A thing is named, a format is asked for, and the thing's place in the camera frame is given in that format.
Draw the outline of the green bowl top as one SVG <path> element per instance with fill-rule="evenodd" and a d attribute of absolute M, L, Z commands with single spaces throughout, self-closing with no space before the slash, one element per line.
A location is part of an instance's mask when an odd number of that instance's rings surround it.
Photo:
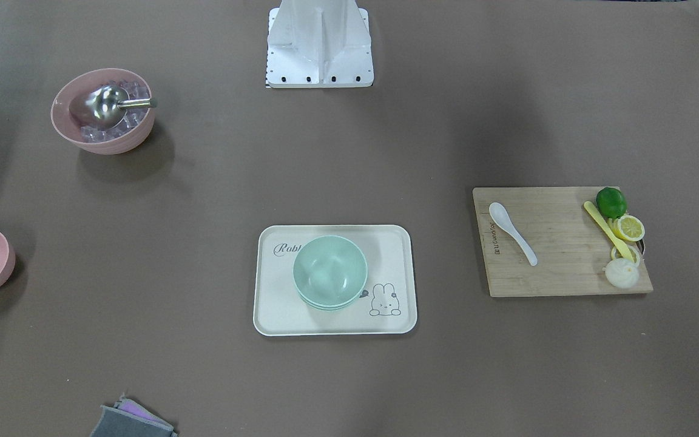
<path fill-rule="evenodd" d="M 366 255 L 353 241 L 323 235 L 308 241 L 296 255 L 292 276 L 296 287 L 360 288 L 368 277 Z"/>

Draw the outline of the lemon slice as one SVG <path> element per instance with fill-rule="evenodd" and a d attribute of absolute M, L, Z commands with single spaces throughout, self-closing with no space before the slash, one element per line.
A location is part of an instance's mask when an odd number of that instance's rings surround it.
<path fill-rule="evenodd" d="M 630 252 L 629 261 L 633 263 L 633 266 L 639 266 L 641 260 L 643 260 L 643 255 L 638 251 L 638 249 L 632 245 L 627 245 L 627 249 Z M 610 252 L 611 260 L 624 259 L 624 256 L 619 252 L 616 246 L 611 248 Z"/>

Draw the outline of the green lime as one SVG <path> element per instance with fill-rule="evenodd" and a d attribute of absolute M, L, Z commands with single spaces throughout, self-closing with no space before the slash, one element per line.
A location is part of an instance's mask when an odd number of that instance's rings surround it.
<path fill-rule="evenodd" d="M 627 201 L 624 194 L 613 186 L 605 186 L 597 193 L 595 205 L 599 212 L 608 219 L 618 219 L 627 212 Z"/>

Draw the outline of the large pink ice bowl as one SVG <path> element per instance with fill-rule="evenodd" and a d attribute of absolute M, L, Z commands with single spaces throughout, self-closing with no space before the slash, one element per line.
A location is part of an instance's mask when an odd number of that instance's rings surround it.
<path fill-rule="evenodd" d="M 105 67 L 84 73 L 64 85 L 51 104 L 50 119 L 56 133 L 80 149 L 101 155 L 115 155 L 138 147 L 152 132 L 154 109 L 132 109 L 116 126 L 99 130 L 81 126 L 70 114 L 70 102 L 110 82 L 121 84 L 132 98 L 151 97 L 152 89 L 141 75 Z"/>

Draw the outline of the yellow plastic knife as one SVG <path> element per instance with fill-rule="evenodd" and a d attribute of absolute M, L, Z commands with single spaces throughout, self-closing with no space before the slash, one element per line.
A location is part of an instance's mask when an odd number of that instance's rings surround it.
<path fill-rule="evenodd" d="M 586 201 L 583 204 L 583 208 L 586 211 L 586 213 L 588 213 L 588 215 L 591 216 L 591 218 L 597 224 L 597 226 L 600 227 L 602 232 L 604 232 L 605 235 L 607 235 L 608 239 L 613 244 L 613 247 L 618 250 L 618 254 L 621 254 L 621 257 L 624 257 L 627 260 L 635 262 L 637 260 L 637 257 L 635 257 L 635 255 L 630 250 L 630 247 L 627 246 L 625 241 L 621 240 L 620 238 L 618 238 L 618 236 L 616 236 L 613 233 L 613 231 L 608 226 L 607 221 L 605 221 L 604 216 L 602 215 L 602 213 L 599 212 L 596 205 L 594 205 L 591 201 Z"/>

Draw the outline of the purple cloth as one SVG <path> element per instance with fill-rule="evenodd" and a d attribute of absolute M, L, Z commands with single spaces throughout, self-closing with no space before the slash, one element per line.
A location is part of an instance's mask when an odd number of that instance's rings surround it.
<path fill-rule="evenodd" d="M 122 412 L 127 412 L 127 414 L 139 417 L 141 419 L 157 422 L 161 425 L 173 428 L 173 425 L 163 420 L 163 418 L 158 417 L 158 415 L 152 414 L 152 412 L 150 412 L 150 410 L 148 410 L 146 407 L 139 404 L 137 401 L 128 398 L 126 395 L 121 395 L 119 399 L 113 404 L 113 407 L 115 409 L 122 410 Z"/>

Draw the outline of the green bowl bottom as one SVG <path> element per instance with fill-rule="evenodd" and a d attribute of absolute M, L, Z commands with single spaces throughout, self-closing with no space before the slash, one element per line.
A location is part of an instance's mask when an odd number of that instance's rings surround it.
<path fill-rule="evenodd" d="M 366 287 L 296 287 L 297 295 L 309 307 L 322 311 L 341 310 L 367 296 Z"/>

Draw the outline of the grey cleaning cloth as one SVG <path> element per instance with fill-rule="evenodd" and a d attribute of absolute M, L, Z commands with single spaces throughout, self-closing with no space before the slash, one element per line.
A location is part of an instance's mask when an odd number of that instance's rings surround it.
<path fill-rule="evenodd" d="M 136 415 L 102 406 L 101 417 L 90 436 L 178 436 L 174 427 L 158 417 Z"/>

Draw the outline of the wooden cutting board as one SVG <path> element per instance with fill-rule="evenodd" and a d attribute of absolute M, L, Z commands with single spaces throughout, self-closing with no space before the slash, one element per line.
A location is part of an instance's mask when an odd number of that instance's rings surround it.
<path fill-rule="evenodd" d="M 623 293 L 604 268 L 618 256 L 613 244 L 583 205 L 598 186 L 474 188 L 473 201 L 489 295 L 499 297 L 598 296 Z M 491 218 L 497 202 L 532 246 L 529 264 L 513 237 Z"/>

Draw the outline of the ice cubes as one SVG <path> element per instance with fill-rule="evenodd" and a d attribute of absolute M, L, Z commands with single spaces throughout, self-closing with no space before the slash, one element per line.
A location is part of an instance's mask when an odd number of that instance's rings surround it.
<path fill-rule="evenodd" d="M 109 81 L 106 84 L 100 85 L 97 89 L 105 85 L 119 86 L 128 92 L 129 97 L 133 99 L 150 98 L 150 91 L 144 84 L 140 82 L 131 82 L 128 80 Z M 106 130 L 100 130 L 89 126 L 79 126 L 81 136 L 86 142 L 105 142 L 117 139 L 129 132 L 132 132 L 144 120 L 148 108 L 129 109 L 122 121 L 116 126 Z"/>

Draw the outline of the metal ice scoop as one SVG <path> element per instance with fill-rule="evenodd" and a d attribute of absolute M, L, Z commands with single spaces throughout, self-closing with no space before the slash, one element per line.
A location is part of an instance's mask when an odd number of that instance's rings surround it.
<path fill-rule="evenodd" d="M 105 85 L 87 95 L 75 97 L 69 104 L 69 112 L 80 126 L 106 130 L 122 121 L 130 109 L 157 106 L 154 98 L 133 99 L 125 89 Z"/>

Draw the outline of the white ceramic spoon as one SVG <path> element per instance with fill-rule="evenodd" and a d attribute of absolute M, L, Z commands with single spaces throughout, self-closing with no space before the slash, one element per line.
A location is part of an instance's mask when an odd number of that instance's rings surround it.
<path fill-rule="evenodd" d="M 491 202 L 488 207 L 488 212 L 499 229 L 502 229 L 521 247 L 522 253 L 527 258 L 530 266 L 538 265 L 538 257 L 532 249 L 532 246 L 525 240 L 524 236 L 514 226 L 507 208 L 499 202 Z"/>

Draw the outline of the white steamed bun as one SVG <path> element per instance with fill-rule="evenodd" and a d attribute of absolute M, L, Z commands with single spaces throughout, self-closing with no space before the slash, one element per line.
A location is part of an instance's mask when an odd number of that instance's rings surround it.
<path fill-rule="evenodd" d="M 621 290 L 637 285 L 640 277 L 638 266 L 624 258 L 611 260 L 604 267 L 604 275 L 611 285 Z"/>

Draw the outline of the lemon half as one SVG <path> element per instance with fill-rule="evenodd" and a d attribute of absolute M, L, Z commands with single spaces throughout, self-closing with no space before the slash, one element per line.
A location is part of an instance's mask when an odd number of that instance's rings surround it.
<path fill-rule="evenodd" d="M 610 219 L 609 227 L 617 238 L 627 242 L 638 242 L 646 235 L 643 222 L 633 215 Z"/>

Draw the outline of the cream rabbit tray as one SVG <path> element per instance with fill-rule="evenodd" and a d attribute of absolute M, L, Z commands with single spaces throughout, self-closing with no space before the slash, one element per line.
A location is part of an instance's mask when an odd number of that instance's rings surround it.
<path fill-rule="evenodd" d="M 368 263 L 360 295 L 347 307 L 319 310 L 303 301 L 293 265 L 308 241 L 339 235 Z M 415 273 L 408 232 L 396 225 L 270 226 L 258 238 L 252 320 L 265 336 L 405 334 L 416 326 Z"/>

